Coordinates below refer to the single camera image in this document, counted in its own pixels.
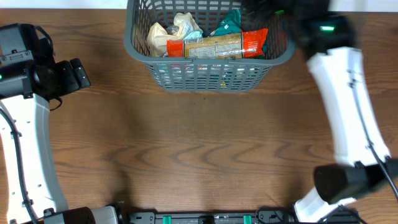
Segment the orange spaghetti package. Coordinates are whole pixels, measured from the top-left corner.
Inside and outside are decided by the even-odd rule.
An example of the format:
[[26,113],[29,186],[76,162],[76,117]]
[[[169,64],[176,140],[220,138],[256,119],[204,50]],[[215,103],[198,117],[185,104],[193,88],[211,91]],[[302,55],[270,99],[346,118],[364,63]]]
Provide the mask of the orange spaghetti package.
[[167,41],[169,57],[226,59],[264,55],[268,30],[260,29],[216,37]]

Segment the light teal small packet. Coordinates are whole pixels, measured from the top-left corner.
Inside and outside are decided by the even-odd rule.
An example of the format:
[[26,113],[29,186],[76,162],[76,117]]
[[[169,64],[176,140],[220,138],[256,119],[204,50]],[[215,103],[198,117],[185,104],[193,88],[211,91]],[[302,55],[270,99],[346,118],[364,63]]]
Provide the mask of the light teal small packet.
[[196,30],[188,33],[183,40],[192,40],[192,39],[200,39],[203,37],[203,32]]

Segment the beige Pantree snack bag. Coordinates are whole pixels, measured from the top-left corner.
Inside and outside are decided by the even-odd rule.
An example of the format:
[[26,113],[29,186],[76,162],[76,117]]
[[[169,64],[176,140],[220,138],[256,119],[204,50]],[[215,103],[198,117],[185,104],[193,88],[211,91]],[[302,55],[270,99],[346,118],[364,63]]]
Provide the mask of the beige Pantree snack bag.
[[168,40],[183,40],[188,33],[196,30],[202,31],[189,12],[177,13],[174,17],[174,24],[166,29],[156,22],[150,27],[147,36],[150,56],[164,56],[167,53]]

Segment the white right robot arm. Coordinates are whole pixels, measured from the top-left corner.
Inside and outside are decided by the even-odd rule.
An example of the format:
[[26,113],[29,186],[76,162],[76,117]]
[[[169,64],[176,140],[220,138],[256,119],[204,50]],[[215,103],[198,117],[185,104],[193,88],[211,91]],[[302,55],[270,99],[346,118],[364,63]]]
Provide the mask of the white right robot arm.
[[364,77],[363,53],[344,15],[329,1],[243,1],[249,15],[263,20],[285,14],[302,49],[328,116],[335,163],[313,171],[314,186],[294,203],[295,223],[324,223],[357,199],[389,185],[397,191],[397,160],[378,128]]

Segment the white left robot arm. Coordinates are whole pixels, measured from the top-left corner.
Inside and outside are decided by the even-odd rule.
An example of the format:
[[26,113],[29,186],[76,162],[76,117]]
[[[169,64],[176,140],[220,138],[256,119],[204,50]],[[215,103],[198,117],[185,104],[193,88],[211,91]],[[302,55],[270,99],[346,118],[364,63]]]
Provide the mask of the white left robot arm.
[[39,26],[1,27],[1,142],[9,223],[118,224],[114,205],[70,209],[57,179],[49,136],[50,101],[89,87],[80,60],[56,62]]

